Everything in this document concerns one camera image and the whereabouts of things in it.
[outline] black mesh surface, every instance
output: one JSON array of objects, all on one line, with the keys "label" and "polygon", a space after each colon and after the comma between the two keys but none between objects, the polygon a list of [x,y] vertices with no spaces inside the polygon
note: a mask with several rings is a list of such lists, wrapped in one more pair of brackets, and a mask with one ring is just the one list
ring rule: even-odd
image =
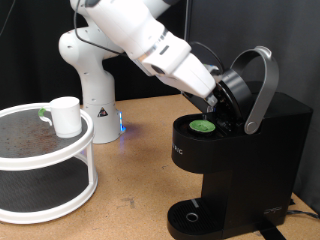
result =
[{"label": "black mesh surface", "polygon": [[[50,112],[44,115],[52,119]],[[6,115],[0,117],[0,157],[26,158],[48,154],[76,142],[87,129],[82,118],[82,132],[78,136],[59,138],[53,126],[40,120],[38,109]]]},{"label": "black mesh surface", "polygon": [[77,158],[41,169],[0,171],[0,209],[47,210],[77,197],[88,184],[87,165]]},{"label": "black mesh surface", "polygon": [[[198,207],[191,200],[178,202],[168,212],[170,224],[180,232],[190,235],[203,235],[219,231],[222,228],[215,216],[200,199],[196,199]],[[189,214],[197,215],[194,221],[188,220]]]}]

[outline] power cord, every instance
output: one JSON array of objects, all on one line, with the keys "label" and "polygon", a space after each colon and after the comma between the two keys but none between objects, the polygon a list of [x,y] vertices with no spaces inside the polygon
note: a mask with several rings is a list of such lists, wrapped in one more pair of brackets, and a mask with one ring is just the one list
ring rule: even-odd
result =
[{"label": "power cord", "polygon": [[2,33],[3,33],[3,31],[4,31],[4,28],[5,28],[6,25],[7,25],[8,19],[9,19],[9,17],[10,17],[10,14],[11,14],[11,12],[12,12],[12,9],[13,9],[15,3],[16,3],[16,0],[13,0],[13,3],[12,3],[11,8],[10,8],[10,11],[9,11],[9,13],[8,13],[8,15],[7,15],[7,18],[6,18],[6,21],[4,22],[4,25],[3,25],[2,30],[1,30],[1,32],[0,32],[0,37],[1,37]]},{"label": "power cord", "polygon": [[215,52],[213,52],[209,47],[207,47],[206,45],[204,45],[204,44],[202,44],[202,43],[200,43],[200,42],[190,42],[189,43],[191,46],[192,45],[199,45],[199,46],[201,46],[201,47],[203,47],[204,49],[206,49],[208,52],[210,52],[213,56],[214,56],[214,58],[218,61],[218,63],[219,63],[219,65],[220,65],[220,70],[221,70],[221,74],[223,74],[224,72],[225,72],[225,67],[224,67],[224,65],[223,65],[223,63],[222,63],[222,61],[221,61],[221,59],[218,57],[218,55],[217,54],[215,54]]},{"label": "power cord", "polygon": [[315,214],[315,213],[310,213],[310,212],[302,212],[302,211],[299,211],[299,210],[289,210],[287,212],[287,215],[292,215],[292,214],[306,214],[310,217],[313,217],[313,218],[316,218],[316,219],[320,219],[320,216],[318,214]]},{"label": "power cord", "polygon": [[82,42],[91,44],[91,45],[93,45],[93,46],[95,46],[95,47],[102,48],[102,49],[104,49],[104,50],[107,50],[107,51],[112,52],[112,53],[115,53],[115,54],[119,54],[120,56],[123,56],[123,57],[128,57],[128,55],[126,55],[126,54],[124,54],[124,53],[119,53],[119,52],[113,51],[113,50],[111,50],[111,49],[109,49],[109,48],[105,48],[105,47],[103,47],[103,46],[100,46],[100,45],[98,45],[98,44],[95,44],[95,43],[93,43],[93,42],[89,42],[89,41],[87,41],[87,40],[84,40],[83,38],[81,38],[81,37],[78,35],[78,31],[77,31],[77,15],[78,15],[78,10],[79,10],[80,1],[81,1],[81,0],[78,1],[76,10],[75,10],[75,12],[74,12],[74,17],[73,17],[74,31],[75,31],[75,33],[76,33],[77,38],[78,38],[79,40],[81,40]]}]

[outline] table surface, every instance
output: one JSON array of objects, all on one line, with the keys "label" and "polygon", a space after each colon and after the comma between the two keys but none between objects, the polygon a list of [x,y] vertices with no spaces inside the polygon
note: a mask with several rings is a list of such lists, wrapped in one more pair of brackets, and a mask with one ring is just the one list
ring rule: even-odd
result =
[{"label": "table surface", "polygon": [[[167,212],[182,200],[200,197],[202,175],[186,172],[171,160],[172,123],[199,111],[174,95],[117,102],[125,134],[94,145],[99,183],[91,199],[65,217],[40,224],[0,223],[0,240],[9,239],[172,239]],[[313,212],[297,196],[289,209]],[[278,229],[288,239],[319,240],[320,221],[290,215]],[[235,240],[263,240],[258,233]]]}]

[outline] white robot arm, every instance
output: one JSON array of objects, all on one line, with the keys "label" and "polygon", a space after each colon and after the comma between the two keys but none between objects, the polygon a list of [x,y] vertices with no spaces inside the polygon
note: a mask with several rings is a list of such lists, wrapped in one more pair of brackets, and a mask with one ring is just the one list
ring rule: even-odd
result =
[{"label": "white robot arm", "polygon": [[[144,0],[153,17],[157,18],[169,8],[162,0]],[[123,49],[114,44],[91,19],[86,11],[85,0],[70,0],[71,7],[81,14],[88,27],[78,28],[78,35],[105,49],[97,48],[79,40],[74,30],[63,34],[59,41],[59,51],[63,59],[78,72],[82,85],[83,108],[91,116],[95,127],[94,143],[114,141],[124,131],[121,115],[115,106],[114,78],[103,69],[103,59],[118,56]]]},{"label": "white robot arm", "polygon": [[207,100],[214,106],[215,80],[190,53],[191,47],[155,20],[171,0],[86,0],[85,7],[99,28],[146,74]]}]

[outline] coffee maker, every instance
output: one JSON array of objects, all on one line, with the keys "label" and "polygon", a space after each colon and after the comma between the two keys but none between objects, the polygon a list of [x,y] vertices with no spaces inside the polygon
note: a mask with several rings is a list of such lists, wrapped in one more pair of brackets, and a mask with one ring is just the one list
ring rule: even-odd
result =
[{"label": "coffee maker", "polygon": [[[265,66],[258,89],[241,77],[256,57]],[[278,65],[265,47],[243,52],[216,79],[215,108],[208,111],[202,99],[185,93],[202,113],[173,124],[173,162],[203,174],[201,197],[178,202],[168,212],[168,230],[178,240],[266,233],[284,223],[312,116],[312,109],[276,92]],[[193,131],[195,120],[216,129]]]}]

